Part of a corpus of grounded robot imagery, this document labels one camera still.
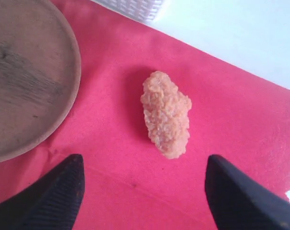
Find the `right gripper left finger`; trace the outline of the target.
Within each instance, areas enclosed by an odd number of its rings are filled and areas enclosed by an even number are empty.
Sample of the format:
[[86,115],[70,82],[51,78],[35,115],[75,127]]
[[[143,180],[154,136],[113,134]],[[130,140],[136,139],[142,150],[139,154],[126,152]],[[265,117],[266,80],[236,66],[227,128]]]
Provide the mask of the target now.
[[0,230],[71,230],[85,193],[83,157],[72,154],[0,203]]

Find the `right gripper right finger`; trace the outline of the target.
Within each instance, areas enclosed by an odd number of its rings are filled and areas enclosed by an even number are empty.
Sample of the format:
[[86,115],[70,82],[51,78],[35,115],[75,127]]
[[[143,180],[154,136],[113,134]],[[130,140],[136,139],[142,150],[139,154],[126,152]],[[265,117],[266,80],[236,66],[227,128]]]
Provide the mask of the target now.
[[208,157],[205,194],[219,230],[290,230],[290,203],[220,155]]

